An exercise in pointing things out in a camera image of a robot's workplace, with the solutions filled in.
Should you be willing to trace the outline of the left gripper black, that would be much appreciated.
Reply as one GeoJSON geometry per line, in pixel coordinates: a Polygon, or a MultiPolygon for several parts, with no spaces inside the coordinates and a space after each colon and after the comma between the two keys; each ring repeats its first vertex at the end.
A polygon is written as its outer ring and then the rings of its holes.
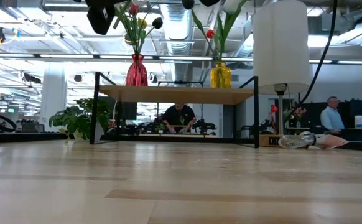
{"type": "Polygon", "coordinates": [[[85,0],[87,18],[96,34],[106,35],[115,16],[114,5],[126,0],[85,0]]]}

